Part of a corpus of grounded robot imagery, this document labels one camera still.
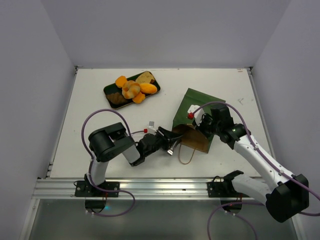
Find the metal tongs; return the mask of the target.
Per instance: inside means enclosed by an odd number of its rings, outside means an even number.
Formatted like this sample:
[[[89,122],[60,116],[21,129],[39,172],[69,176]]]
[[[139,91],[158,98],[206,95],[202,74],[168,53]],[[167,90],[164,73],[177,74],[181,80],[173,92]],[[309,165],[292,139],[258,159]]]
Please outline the metal tongs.
[[[176,140],[170,145],[169,149],[167,150],[167,154],[169,156],[172,156],[174,154],[174,151],[179,143],[180,143],[180,140]]]

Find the green brown paper bag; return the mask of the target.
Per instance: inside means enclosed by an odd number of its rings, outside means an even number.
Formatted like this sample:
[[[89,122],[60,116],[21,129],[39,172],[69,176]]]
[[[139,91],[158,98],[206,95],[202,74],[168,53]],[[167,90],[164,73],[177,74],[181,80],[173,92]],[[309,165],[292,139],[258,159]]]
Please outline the green brown paper bag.
[[[197,127],[200,126],[204,114],[211,114],[209,102],[225,102],[225,100],[189,88],[178,107],[172,121],[171,131],[182,134],[180,143],[193,150],[207,154],[213,141],[212,136],[205,136]]]

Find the long orange fake bread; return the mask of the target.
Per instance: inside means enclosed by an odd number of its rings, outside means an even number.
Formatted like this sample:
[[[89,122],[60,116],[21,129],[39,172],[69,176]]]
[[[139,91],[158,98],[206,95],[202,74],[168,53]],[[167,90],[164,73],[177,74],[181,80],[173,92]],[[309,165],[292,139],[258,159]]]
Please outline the long orange fake bread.
[[[122,87],[124,86],[124,84],[127,82],[127,78],[125,76],[120,76],[119,78],[116,79],[115,81],[115,85],[118,87],[118,88],[121,88],[121,93],[122,93]],[[132,99],[129,99],[129,100],[132,100],[134,103],[136,104],[140,104],[142,103],[146,98],[146,95],[143,94],[141,91],[138,93],[138,95]]]

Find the dark brown fake croissant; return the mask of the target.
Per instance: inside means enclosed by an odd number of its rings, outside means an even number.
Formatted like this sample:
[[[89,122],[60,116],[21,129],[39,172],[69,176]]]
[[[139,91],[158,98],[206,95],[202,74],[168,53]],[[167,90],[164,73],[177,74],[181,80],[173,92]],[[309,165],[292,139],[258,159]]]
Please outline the dark brown fake croissant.
[[[107,94],[106,98],[114,105],[122,105],[128,102],[127,99],[125,99],[124,96],[119,92]]]

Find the pale twisted fake bread roll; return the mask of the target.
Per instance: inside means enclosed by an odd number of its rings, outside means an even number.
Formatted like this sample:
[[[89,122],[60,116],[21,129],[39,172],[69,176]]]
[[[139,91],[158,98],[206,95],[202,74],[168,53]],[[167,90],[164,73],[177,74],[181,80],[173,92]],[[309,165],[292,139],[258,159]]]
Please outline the pale twisted fake bread roll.
[[[127,81],[122,87],[122,95],[127,100],[135,98],[140,91],[140,84],[133,80]]]

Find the brown sliced fake bread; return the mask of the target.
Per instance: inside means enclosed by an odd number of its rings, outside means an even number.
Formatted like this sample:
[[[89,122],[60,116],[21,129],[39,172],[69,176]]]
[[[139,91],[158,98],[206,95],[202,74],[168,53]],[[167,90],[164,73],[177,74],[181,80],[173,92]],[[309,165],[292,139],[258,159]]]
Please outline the brown sliced fake bread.
[[[142,74],[140,74],[135,82],[139,83],[139,84],[152,84],[155,81],[155,77],[149,72],[149,71],[145,71]]]

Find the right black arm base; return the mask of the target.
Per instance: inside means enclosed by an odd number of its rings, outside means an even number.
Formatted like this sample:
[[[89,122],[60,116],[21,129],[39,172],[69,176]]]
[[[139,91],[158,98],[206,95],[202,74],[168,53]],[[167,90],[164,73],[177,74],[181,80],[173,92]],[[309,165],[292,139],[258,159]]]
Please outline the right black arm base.
[[[213,180],[206,183],[209,198],[236,198],[242,195],[232,185],[235,177],[242,175],[240,170],[233,171],[224,177],[215,176]]]

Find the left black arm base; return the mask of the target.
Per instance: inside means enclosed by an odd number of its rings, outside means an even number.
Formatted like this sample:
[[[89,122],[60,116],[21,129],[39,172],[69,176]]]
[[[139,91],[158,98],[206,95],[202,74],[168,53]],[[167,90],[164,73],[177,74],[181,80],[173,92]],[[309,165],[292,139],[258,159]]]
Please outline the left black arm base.
[[[80,198],[117,198],[119,193],[117,190],[120,189],[120,183],[117,181],[106,181],[100,184],[98,187],[101,189],[108,190],[108,192],[101,191],[90,184],[87,180],[76,181],[75,183],[75,197]]]

